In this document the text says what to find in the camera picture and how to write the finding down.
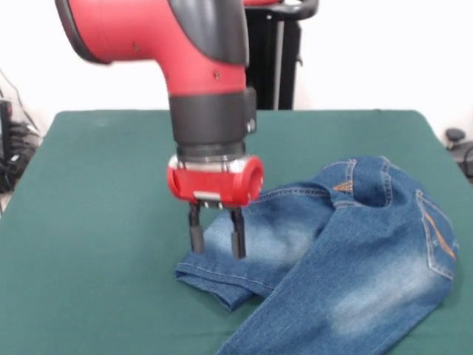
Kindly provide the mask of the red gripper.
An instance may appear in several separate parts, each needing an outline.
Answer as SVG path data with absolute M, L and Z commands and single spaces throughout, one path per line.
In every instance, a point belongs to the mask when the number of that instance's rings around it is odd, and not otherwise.
M 223 162 L 191 163 L 182 162 L 174 155 L 169 160 L 166 178 L 171 193 L 190 203 L 191 250 L 201 254 L 205 248 L 198 203 L 217 203 L 238 207 L 230 211 L 234 227 L 232 252 L 237 260 L 245 258 L 245 221 L 240 206 L 247 206 L 259 197 L 264 182 L 262 161 L 255 155 L 246 155 Z

